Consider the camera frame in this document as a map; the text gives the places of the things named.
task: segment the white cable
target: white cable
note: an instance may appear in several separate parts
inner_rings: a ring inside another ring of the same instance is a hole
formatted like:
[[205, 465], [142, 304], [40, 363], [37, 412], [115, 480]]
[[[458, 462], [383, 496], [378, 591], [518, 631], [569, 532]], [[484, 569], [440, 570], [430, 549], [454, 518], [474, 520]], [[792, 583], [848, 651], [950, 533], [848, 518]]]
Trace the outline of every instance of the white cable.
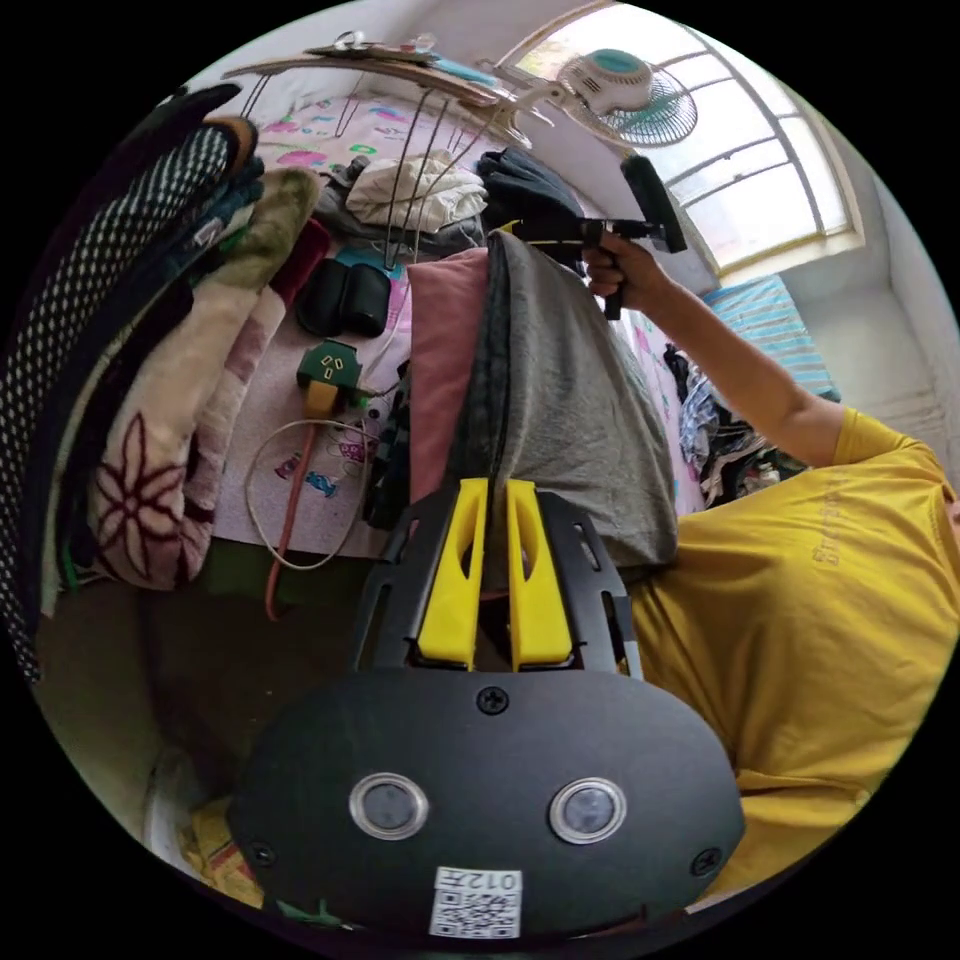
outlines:
[[293, 420], [290, 423], [285, 423], [282, 427], [278, 427], [273, 433], [267, 437], [266, 440], [260, 445], [260, 448], [253, 455], [253, 460], [250, 463], [250, 469], [247, 470], [247, 477], [243, 482], [243, 493], [247, 501], [247, 512], [250, 514], [250, 520], [252, 521], [254, 527], [256, 528], [257, 535], [263, 541], [263, 545], [270, 552], [270, 556], [277, 561], [281, 566], [286, 567], [288, 570], [299, 570], [299, 571], [309, 571], [309, 570], [318, 570], [324, 564], [329, 563], [334, 557], [336, 557], [340, 551], [343, 549], [344, 544], [347, 542], [350, 534], [353, 532], [353, 528], [356, 526], [357, 520], [360, 518], [360, 512], [363, 509], [364, 497], [367, 493], [367, 477], [370, 472], [370, 461], [367, 454], [367, 445], [363, 444], [363, 474], [361, 476], [360, 483], [360, 499], [357, 501], [357, 507], [353, 514], [353, 519], [350, 521], [347, 526], [346, 531], [343, 534], [340, 542], [336, 545], [336, 548], [331, 550], [327, 556], [325, 556], [318, 563], [307, 564], [301, 566], [296, 563], [291, 563], [289, 560], [285, 560], [280, 554], [274, 550], [270, 544], [270, 538], [267, 536], [266, 532], [263, 529], [263, 524], [260, 522], [260, 518], [257, 516], [257, 511], [253, 506], [253, 493], [251, 490], [251, 485], [253, 483], [253, 474], [257, 468], [257, 464], [260, 462], [260, 458], [263, 456], [263, 452], [267, 449], [267, 446], [275, 440], [281, 433], [285, 433], [287, 430], [292, 430], [294, 427], [306, 427], [306, 426], [327, 426], [327, 427], [343, 427], [347, 430], [352, 430], [355, 433], [359, 433], [365, 440], [379, 440], [379, 437], [373, 436], [373, 434], [367, 433], [366, 430], [362, 430], [359, 427], [353, 426], [350, 423], [344, 423], [341, 420]]

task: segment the bedsheet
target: bedsheet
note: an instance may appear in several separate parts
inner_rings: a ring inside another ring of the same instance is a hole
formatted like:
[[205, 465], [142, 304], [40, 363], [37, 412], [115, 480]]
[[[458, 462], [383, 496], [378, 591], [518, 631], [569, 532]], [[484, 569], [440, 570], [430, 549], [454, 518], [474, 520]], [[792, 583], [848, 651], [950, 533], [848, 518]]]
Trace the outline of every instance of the bedsheet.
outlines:
[[[349, 164], [358, 154], [399, 158], [415, 111], [416, 104], [395, 97], [365, 96], [349, 103], [345, 97], [320, 100], [263, 126], [257, 153], [267, 169], [304, 166], [320, 173], [334, 164]], [[426, 150], [436, 116], [437, 110], [430, 105], [421, 112], [409, 153]], [[341, 129], [339, 137], [335, 136], [338, 125]], [[445, 118], [433, 146], [450, 150], [456, 156], [467, 146], [474, 132], [469, 127], [464, 130], [455, 118]], [[460, 163], [472, 168], [482, 153], [502, 150], [505, 146], [505, 142], [484, 135]], [[588, 215], [599, 215], [599, 211], [591, 208], [582, 197], [578, 196], [578, 200]], [[335, 254], [336, 249], [332, 249], [330, 255]], [[412, 295], [408, 291], [404, 299], [405, 287], [405, 277], [394, 282], [387, 331], [389, 333], [394, 322], [400, 327], [391, 343], [389, 356], [377, 365], [377, 388], [389, 386], [390, 378], [396, 379], [396, 366], [409, 357]], [[620, 328], [624, 341], [640, 360], [656, 407], [664, 420], [670, 441], [677, 512], [685, 514], [700, 510], [703, 496], [680, 453], [677, 424], [680, 403], [673, 378], [663, 362], [665, 338], [646, 317], [633, 311], [624, 311]], [[379, 349], [378, 340], [356, 339], [351, 342], [358, 347], [361, 363]], [[261, 360], [240, 411], [227, 456], [214, 525], [215, 537], [260, 544], [245, 502], [246, 473], [254, 453], [270, 433], [299, 418], [301, 399], [294, 380], [296, 367], [303, 351], [315, 343], [315, 339], [300, 330], [291, 315], [281, 324]], [[366, 411], [350, 411], [350, 422], [376, 436], [391, 402], [392, 394], [388, 394], [372, 401]], [[290, 477], [296, 467], [302, 437], [302, 431], [294, 429], [271, 443], [252, 482], [261, 523], [274, 540], [279, 538], [283, 526]], [[307, 475], [307, 489], [301, 496], [291, 550], [324, 554], [342, 539], [345, 524], [351, 522], [361, 497], [363, 443], [363, 437], [355, 431], [324, 431]], [[372, 458], [372, 445], [368, 451]], [[358, 522], [341, 553], [346, 557], [375, 557], [384, 541], [382, 531]]]

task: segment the pink fabric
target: pink fabric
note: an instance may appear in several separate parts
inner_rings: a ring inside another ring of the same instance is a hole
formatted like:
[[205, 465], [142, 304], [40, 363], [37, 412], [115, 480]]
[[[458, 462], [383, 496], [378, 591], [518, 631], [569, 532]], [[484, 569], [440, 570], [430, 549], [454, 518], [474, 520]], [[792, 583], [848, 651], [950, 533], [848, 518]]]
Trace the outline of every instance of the pink fabric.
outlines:
[[408, 267], [413, 300], [410, 359], [410, 500], [443, 480], [467, 395], [487, 289], [487, 251], [467, 250]]

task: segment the yellow bracket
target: yellow bracket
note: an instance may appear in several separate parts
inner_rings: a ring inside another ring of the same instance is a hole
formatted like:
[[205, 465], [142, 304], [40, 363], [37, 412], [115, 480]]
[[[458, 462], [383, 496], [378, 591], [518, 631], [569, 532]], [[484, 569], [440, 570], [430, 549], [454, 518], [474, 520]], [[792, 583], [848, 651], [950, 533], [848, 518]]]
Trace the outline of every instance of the yellow bracket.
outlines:
[[573, 652], [563, 596], [534, 484], [507, 481], [513, 669], [565, 663]]
[[[487, 525], [486, 479], [461, 480], [417, 646], [427, 660], [473, 669]], [[463, 568], [470, 548], [469, 568]]]

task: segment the qr code sticker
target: qr code sticker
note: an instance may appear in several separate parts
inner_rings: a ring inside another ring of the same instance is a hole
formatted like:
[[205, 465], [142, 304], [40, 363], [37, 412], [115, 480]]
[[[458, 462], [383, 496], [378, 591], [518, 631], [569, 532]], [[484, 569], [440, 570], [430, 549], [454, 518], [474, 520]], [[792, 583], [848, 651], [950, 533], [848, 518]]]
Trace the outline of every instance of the qr code sticker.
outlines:
[[451, 871], [442, 868], [437, 874], [431, 936], [464, 940], [519, 937], [520, 886], [519, 874], [514, 871]]

